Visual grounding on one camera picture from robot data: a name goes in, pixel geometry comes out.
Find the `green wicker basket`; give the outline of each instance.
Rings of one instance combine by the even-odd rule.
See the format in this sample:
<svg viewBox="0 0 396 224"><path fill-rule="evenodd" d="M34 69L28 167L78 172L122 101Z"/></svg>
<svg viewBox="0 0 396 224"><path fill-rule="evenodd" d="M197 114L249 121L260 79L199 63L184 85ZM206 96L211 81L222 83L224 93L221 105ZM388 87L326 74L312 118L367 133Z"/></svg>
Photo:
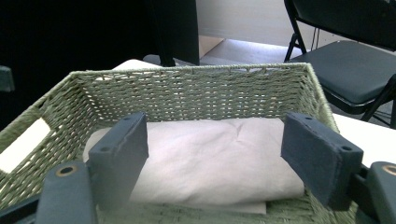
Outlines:
<svg viewBox="0 0 396 224"><path fill-rule="evenodd" d="M312 67L251 64L74 72L0 132L0 152L42 118L50 132L10 174L0 173L0 208L40 192L53 166L80 160L90 135L135 111L148 121L281 118L311 115L337 131ZM304 197L267 203L267 215L206 211L169 204L132 204L102 223L350 223L353 211L323 208Z"/></svg>

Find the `chair backrest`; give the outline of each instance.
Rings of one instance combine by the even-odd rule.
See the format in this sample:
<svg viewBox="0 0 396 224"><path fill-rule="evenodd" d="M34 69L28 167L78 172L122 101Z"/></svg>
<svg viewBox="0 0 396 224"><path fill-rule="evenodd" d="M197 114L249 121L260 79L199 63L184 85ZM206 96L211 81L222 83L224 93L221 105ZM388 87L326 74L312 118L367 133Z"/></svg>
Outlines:
<svg viewBox="0 0 396 224"><path fill-rule="evenodd" d="M297 33L296 21L301 21L349 39L396 50L396 7L386 0L285 0L285 6Z"/></svg>

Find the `dark background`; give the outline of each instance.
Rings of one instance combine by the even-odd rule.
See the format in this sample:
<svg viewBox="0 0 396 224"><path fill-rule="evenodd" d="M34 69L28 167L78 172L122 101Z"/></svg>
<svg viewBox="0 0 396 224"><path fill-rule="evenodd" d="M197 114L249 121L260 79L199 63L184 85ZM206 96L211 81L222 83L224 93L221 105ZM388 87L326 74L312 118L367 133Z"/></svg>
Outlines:
<svg viewBox="0 0 396 224"><path fill-rule="evenodd" d="M68 73L111 69L158 54L199 63L195 0L0 1L0 130Z"/></svg>

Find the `white wall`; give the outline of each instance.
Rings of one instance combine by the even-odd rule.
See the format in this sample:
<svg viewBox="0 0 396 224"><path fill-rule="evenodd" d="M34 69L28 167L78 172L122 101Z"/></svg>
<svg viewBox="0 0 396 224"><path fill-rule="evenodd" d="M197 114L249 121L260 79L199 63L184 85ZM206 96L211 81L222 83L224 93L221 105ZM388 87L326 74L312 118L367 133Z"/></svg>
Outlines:
<svg viewBox="0 0 396 224"><path fill-rule="evenodd" d="M293 33L283 0L196 0L200 35L287 46ZM307 48L314 29L303 25ZM341 39L320 32L319 45Z"/></svg>

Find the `white fabric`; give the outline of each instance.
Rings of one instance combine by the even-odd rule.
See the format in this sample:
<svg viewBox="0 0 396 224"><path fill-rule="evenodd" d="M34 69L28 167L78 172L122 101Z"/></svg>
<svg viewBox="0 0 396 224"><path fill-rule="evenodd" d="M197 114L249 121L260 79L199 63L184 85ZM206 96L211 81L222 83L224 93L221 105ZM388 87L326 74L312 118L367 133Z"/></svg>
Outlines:
<svg viewBox="0 0 396 224"><path fill-rule="evenodd" d="M84 151L108 131L94 133ZM149 158L131 200L265 214L265 202L302 196L280 157L280 119L148 123Z"/></svg>

